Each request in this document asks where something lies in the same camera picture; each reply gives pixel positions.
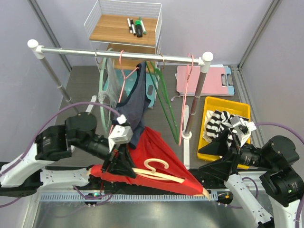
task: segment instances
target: dark blue garment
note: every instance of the dark blue garment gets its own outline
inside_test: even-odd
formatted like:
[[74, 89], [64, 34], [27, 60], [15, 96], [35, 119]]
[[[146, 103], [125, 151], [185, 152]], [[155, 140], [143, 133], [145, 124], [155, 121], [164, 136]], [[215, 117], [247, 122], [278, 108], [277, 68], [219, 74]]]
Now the dark blue garment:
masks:
[[141, 134], [144, 131], [143, 113], [148, 108], [151, 100], [146, 95], [146, 63], [137, 65], [137, 78], [129, 96], [123, 102], [117, 103], [116, 110], [124, 114], [131, 124], [133, 137], [129, 143], [135, 149]]

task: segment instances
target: black marker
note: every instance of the black marker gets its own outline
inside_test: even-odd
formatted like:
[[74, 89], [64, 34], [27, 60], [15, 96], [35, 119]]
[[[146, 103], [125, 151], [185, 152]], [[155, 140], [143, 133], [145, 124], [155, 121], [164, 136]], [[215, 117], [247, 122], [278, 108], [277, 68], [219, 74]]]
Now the black marker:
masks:
[[130, 19], [128, 18], [127, 20], [128, 20], [128, 25], [129, 25], [130, 33], [132, 34], [132, 33], [133, 33], [133, 30], [132, 30], [132, 27], [131, 27]]
[[133, 19], [131, 18], [131, 19], [130, 19], [130, 21], [131, 21], [131, 27], [132, 27], [132, 32], [133, 32], [133, 35], [135, 35], [135, 36], [136, 36], [136, 32], [135, 32], [135, 27], [134, 27], [134, 22], [133, 22]]

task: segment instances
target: green marker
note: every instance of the green marker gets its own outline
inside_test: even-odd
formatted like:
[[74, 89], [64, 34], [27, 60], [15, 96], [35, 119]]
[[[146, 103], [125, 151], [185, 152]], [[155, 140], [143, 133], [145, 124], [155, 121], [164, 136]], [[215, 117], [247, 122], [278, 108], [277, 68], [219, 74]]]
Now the green marker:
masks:
[[144, 28], [144, 25], [143, 25], [143, 20], [142, 20], [142, 18], [141, 17], [139, 17], [139, 20], [141, 21], [141, 25], [142, 25], [142, 31], [143, 31], [143, 34], [147, 34], [147, 31], [146, 31], [146, 29]]
[[135, 21], [135, 32], [136, 32], [137, 37], [143, 37], [143, 30], [142, 30], [140, 20]]

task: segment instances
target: pen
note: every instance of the pen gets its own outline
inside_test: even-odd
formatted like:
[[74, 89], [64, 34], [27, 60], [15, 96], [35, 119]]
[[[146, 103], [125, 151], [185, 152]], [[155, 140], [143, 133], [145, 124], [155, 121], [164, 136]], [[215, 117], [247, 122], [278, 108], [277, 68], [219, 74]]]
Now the pen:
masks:
[[136, 36], [136, 32], [135, 32], [135, 27], [134, 27], [134, 22], [133, 22], [133, 19], [131, 18], [131, 19], [130, 19], [130, 21], [131, 21], [131, 27], [132, 27], [132, 32], [133, 32], [133, 35], [135, 35], [135, 36]]
[[133, 31], [132, 31], [132, 27], [131, 27], [131, 23], [130, 23], [130, 18], [127, 19], [128, 20], [128, 25], [129, 25], [129, 30], [130, 30], [130, 33], [132, 34]]
[[143, 31], [143, 34], [147, 34], [147, 31], [146, 31], [146, 29], [145, 29], [145, 27], [144, 27], [144, 25], [143, 25], [143, 20], [142, 20], [142, 17], [139, 17], [139, 20], [141, 21], [141, 25], [142, 25], [142, 31]]

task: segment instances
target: pink clipboard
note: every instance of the pink clipboard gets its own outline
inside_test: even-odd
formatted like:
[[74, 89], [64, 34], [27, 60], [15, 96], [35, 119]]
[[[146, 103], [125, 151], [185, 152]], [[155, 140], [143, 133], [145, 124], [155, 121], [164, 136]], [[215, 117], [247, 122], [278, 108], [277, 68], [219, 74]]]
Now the pink clipboard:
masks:
[[[177, 67], [177, 83], [176, 91], [181, 95], [184, 94], [186, 89], [186, 73], [187, 66]], [[210, 67], [201, 91], [201, 95], [217, 95], [226, 96], [229, 95], [228, 88], [222, 86], [222, 74], [226, 74], [224, 67]], [[189, 78], [187, 96], [194, 95], [195, 89], [200, 76], [200, 67], [194, 66]]]

